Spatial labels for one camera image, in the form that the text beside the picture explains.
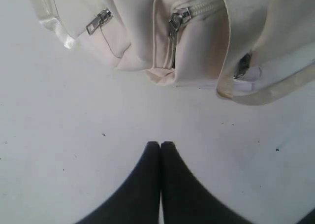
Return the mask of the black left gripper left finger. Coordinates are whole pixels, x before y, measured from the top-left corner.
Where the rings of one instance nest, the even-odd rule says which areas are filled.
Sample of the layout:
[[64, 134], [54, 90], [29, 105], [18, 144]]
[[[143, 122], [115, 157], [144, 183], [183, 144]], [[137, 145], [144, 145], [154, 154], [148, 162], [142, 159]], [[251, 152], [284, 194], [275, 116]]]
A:
[[122, 185], [78, 223], [157, 224], [160, 186], [160, 146], [150, 141]]

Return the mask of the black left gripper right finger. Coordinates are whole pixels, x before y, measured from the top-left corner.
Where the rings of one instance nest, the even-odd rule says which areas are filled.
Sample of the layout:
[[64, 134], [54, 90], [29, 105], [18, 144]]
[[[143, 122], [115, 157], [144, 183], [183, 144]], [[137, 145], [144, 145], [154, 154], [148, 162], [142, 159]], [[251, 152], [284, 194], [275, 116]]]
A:
[[182, 160], [175, 144], [160, 148], [161, 196], [166, 224], [245, 224], [239, 216], [210, 194]]

